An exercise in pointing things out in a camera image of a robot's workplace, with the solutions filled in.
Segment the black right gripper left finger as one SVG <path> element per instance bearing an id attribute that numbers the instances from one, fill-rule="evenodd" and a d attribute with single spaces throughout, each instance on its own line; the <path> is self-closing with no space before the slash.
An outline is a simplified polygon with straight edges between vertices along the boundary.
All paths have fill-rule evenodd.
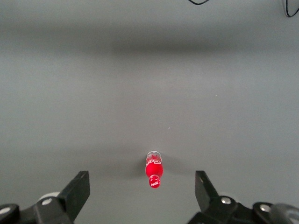
<path id="1" fill-rule="evenodd" d="M 90 195 L 89 172 L 80 171 L 57 195 L 34 205 L 38 224 L 72 224 Z"/>

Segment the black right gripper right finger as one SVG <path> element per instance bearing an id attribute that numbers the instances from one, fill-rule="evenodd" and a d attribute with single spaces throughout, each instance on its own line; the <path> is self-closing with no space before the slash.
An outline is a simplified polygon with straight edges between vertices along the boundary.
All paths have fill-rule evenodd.
<path id="1" fill-rule="evenodd" d="M 252 210 L 229 196 L 220 196 L 205 171 L 195 172 L 195 196 L 200 208 L 190 224 L 253 224 Z"/>

